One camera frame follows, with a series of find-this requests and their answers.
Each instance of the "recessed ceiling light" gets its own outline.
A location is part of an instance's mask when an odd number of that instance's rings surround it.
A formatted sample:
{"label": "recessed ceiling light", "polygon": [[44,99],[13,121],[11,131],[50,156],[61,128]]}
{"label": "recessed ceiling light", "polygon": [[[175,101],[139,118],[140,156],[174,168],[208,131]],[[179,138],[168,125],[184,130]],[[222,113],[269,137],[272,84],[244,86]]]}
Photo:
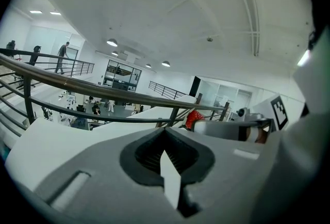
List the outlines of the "recessed ceiling light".
{"label": "recessed ceiling light", "polygon": [[305,54],[303,55],[303,57],[300,59],[300,61],[298,62],[298,66],[303,66],[309,59],[309,55],[310,55],[310,51],[307,50],[305,52]]}
{"label": "recessed ceiling light", "polygon": [[115,39],[110,39],[107,41],[107,43],[111,46],[118,47],[118,43]]}
{"label": "recessed ceiling light", "polygon": [[162,65],[166,66],[166,67],[171,67],[170,63],[168,61],[163,61]]}

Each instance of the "floor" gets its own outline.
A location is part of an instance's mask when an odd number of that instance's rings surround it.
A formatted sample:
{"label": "floor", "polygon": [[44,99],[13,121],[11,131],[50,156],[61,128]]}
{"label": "floor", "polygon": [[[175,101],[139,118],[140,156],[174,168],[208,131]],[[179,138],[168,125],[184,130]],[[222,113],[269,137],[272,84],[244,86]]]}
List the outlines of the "floor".
{"label": "floor", "polygon": [[[86,108],[86,113],[88,114],[92,114],[92,107],[94,106],[94,104],[86,104],[85,108]],[[125,109],[124,106],[114,106],[113,111],[114,113],[108,111],[108,109],[104,108],[104,105],[102,104],[100,106],[100,111],[101,111],[101,115],[102,117],[116,117],[116,118],[127,118],[132,114],[132,110],[127,110]],[[85,126],[82,124],[82,122],[80,122],[80,124],[78,125],[78,122],[75,121],[72,124],[72,127],[76,127],[78,129],[81,130],[88,130],[88,123],[85,122]]]}

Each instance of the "glass wall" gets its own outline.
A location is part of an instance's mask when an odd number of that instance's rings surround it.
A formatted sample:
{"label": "glass wall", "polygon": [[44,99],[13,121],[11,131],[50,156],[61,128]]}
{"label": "glass wall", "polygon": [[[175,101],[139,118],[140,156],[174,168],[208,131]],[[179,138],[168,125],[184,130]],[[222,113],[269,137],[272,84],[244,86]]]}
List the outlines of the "glass wall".
{"label": "glass wall", "polygon": [[109,60],[103,85],[135,91],[140,75],[141,71],[138,69]]}
{"label": "glass wall", "polygon": [[67,47],[67,55],[70,59],[76,59],[78,54],[78,50]]}
{"label": "glass wall", "polygon": [[[199,93],[203,94],[201,105],[224,107],[229,102],[230,117],[239,109],[248,107],[252,97],[251,92],[206,81],[201,81],[197,94]],[[210,115],[209,111],[200,112]]]}

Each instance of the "curved handrail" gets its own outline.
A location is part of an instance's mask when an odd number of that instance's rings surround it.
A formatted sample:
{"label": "curved handrail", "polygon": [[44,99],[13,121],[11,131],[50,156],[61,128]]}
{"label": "curved handrail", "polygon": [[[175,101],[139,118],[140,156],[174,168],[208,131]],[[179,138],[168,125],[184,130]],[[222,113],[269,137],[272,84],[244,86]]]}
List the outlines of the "curved handrail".
{"label": "curved handrail", "polygon": [[68,60],[68,61],[78,61],[78,62],[82,62],[82,63],[89,63],[90,65],[93,65],[94,63],[91,62],[87,62],[87,61],[80,61],[80,60],[76,60],[76,59],[70,59],[70,58],[63,58],[63,57],[59,57],[56,55],[51,55],[51,54],[46,54],[46,53],[34,53],[34,52],[27,52],[27,51],[21,51],[21,50],[10,50],[10,49],[0,49],[0,53],[7,55],[7,56],[11,56],[11,55],[38,55],[38,57],[47,57],[47,58],[55,58],[55,59],[64,59],[64,60]]}
{"label": "curved handrail", "polygon": [[120,89],[103,87],[87,81],[82,81],[74,78],[67,78],[62,75],[43,70],[38,67],[18,62],[3,54],[0,54],[0,63],[5,67],[16,71],[19,74],[28,76],[33,80],[40,81],[44,84],[57,88],[77,92],[80,94],[91,95],[97,98],[120,100],[135,104],[144,104],[151,106],[170,107],[170,108],[186,108],[186,109],[201,109],[201,110],[223,110],[223,107],[211,107],[185,103],[175,100],[161,99],[149,95],[132,93]]}
{"label": "curved handrail", "polygon": [[178,98],[186,95],[185,93],[182,93],[178,90],[172,89],[168,86],[164,86],[164,85],[155,83],[153,81],[150,81],[149,88],[154,89],[155,92],[161,94],[162,96],[164,96],[167,99],[176,99],[177,95],[178,95]]}

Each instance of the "white wall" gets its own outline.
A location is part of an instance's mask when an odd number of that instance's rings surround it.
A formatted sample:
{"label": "white wall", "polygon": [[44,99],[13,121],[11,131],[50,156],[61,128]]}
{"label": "white wall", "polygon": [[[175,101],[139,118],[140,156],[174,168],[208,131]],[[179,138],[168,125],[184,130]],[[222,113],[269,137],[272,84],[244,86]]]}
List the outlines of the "white wall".
{"label": "white wall", "polygon": [[[69,47],[78,50],[77,58],[79,58],[83,42],[85,41],[80,35],[57,29],[59,26],[58,23],[44,23],[42,24],[43,26],[37,26],[34,24],[35,23],[32,23],[27,34],[23,48],[25,51],[32,52],[34,47],[39,45],[41,46],[41,53],[57,56],[60,47],[67,41],[70,41]],[[29,61],[30,56],[22,56],[22,58],[23,61]],[[56,65],[54,63],[57,62],[57,59],[39,57],[37,62],[52,62],[53,64],[42,64],[39,66],[44,68],[55,68]]]}
{"label": "white wall", "polygon": [[221,49],[200,49],[181,57],[169,58],[171,71],[221,79],[237,84],[276,91],[303,101],[304,97],[292,78],[292,68],[261,60],[252,55],[224,53]]}
{"label": "white wall", "polygon": [[93,69],[93,83],[103,84],[104,75],[107,70],[107,66],[109,63],[109,58],[100,54],[100,53],[94,53],[93,60],[91,61],[94,63],[94,69]]}
{"label": "white wall", "polygon": [[79,33],[68,22],[50,22],[44,20],[34,20],[32,22],[32,25],[44,28],[53,28],[79,35]]}
{"label": "white wall", "polygon": [[189,94],[194,77],[191,74],[178,72],[157,72],[151,81],[167,86],[179,92]]}
{"label": "white wall", "polygon": [[197,95],[202,94],[201,105],[213,106],[216,100],[219,84],[201,80]]}
{"label": "white wall", "polygon": [[138,82],[138,86],[137,86],[135,92],[140,93],[140,94],[150,95],[149,90],[151,91],[151,89],[149,89],[149,84],[150,84],[150,81],[154,79],[155,75],[156,75],[155,72],[148,71],[148,70],[142,70],[141,76],[140,76],[140,79]]}
{"label": "white wall", "polygon": [[9,6],[0,22],[0,48],[14,40],[15,49],[23,50],[30,27],[31,20]]}
{"label": "white wall", "polygon": [[[276,87],[273,87],[273,89],[275,89],[274,91],[270,91],[270,90],[266,90],[266,89],[262,89],[262,88],[258,88],[258,87],[252,87],[252,86],[237,84],[237,83],[218,80],[218,79],[205,78],[205,77],[200,77],[200,78],[204,81],[217,83],[220,85],[234,87],[234,88],[238,88],[240,90],[245,90],[245,91],[251,92],[252,93],[251,99],[246,106],[248,108],[252,108],[253,106],[257,105],[258,103],[274,96],[277,93],[280,93],[279,91],[276,91]],[[295,98],[288,97],[287,95],[280,93],[284,106],[285,106],[285,109],[286,109],[286,112],[288,114],[288,119],[289,119],[290,125],[295,123],[297,120],[299,120],[301,112],[304,108],[304,102],[305,102],[298,87],[295,88],[295,83],[294,83],[294,85],[291,86],[291,88],[292,88],[291,93],[289,91],[287,93],[290,93]],[[246,102],[248,99],[247,98],[244,99],[243,96],[241,96],[240,98],[237,97],[236,100],[239,100],[239,102],[237,104],[234,104],[234,106],[232,106],[233,111],[238,110],[237,108],[240,108],[240,107],[238,107],[238,104],[243,105],[243,104],[245,104],[244,102]]]}
{"label": "white wall", "polygon": [[95,48],[88,41],[84,41],[81,51],[78,55],[79,56],[77,57],[77,59],[80,61],[95,63]]}

